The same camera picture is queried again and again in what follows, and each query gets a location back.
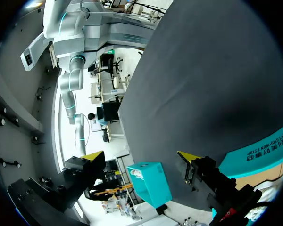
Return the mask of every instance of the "white robotic arm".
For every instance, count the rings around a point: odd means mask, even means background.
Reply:
[[[58,86],[69,123],[76,125],[77,149],[86,154],[82,115],[76,114],[73,91],[83,88],[83,70],[114,48],[144,48],[156,25],[106,10],[97,0],[46,0],[44,30],[21,55],[29,71],[53,41],[60,75]]]

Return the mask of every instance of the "office chair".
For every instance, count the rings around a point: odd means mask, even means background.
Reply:
[[[116,62],[113,62],[114,54],[103,54],[100,57],[101,60],[101,67],[107,67],[106,72],[109,72],[113,75],[113,67],[115,67],[116,73],[122,72],[123,70],[119,69],[119,63],[123,61],[121,58],[117,58]]]

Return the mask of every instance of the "teal label strip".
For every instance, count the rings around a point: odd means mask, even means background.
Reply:
[[[219,166],[229,178],[247,177],[283,162],[283,127],[247,147],[227,153]]]

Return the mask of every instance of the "teal box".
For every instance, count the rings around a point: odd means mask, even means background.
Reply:
[[[171,191],[160,162],[140,162],[127,166],[136,193],[154,208],[172,200]],[[132,175],[132,170],[140,171],[142,177]]]

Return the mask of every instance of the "gray fabric surface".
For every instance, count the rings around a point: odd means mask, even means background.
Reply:
[[[283,57],[241,1],[176,0],[119,113],[134,161],[162,162],[173,201],[209,210],[181,178],[176,152],[209,156],[219,165],[227,152],[281,128]]]

